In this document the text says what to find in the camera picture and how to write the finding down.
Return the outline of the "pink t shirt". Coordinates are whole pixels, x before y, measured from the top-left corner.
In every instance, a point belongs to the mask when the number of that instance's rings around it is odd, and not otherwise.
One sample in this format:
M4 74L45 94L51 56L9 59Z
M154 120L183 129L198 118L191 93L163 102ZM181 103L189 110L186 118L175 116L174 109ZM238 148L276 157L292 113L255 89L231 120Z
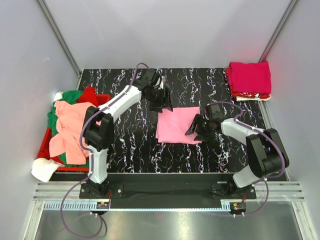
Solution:
M192 125L196 114L200 114L200 107L176 107L173 111L163 109L158 113L155 138L158 143L196 145L202 141L194 140L195 133L185 135Z

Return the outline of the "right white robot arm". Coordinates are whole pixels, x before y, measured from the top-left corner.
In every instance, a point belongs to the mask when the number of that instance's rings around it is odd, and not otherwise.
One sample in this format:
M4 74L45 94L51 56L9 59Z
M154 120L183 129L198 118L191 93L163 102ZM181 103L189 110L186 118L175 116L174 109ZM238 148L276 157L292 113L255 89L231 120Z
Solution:
M220 105L226 103L207 104L205 114L194 116L185 135L196 134L196 141L207 142L217 132L246 146L248 165L236 172L227 185L228 195L236 199L244 194L245 187L282 176L290 161L276 129L261 129L241 122L238 118L243 114L242 109L234 117L225 115Z

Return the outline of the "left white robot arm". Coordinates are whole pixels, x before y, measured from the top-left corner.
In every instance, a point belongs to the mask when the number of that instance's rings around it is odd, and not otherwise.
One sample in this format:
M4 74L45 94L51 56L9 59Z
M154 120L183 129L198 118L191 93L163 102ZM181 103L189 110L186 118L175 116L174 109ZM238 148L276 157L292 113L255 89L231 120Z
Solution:
M104 181L108 177L107 155L114 143L115 122L143 99L149 102L149 109L153 112L172 112L170 89L165 82L166 78L152 69L147 68L139 77L135 70L130 83L119 94L103 105L86 110L79 143L89 153L87 180L93 183L90 192L95 197L103 198L108 193Z

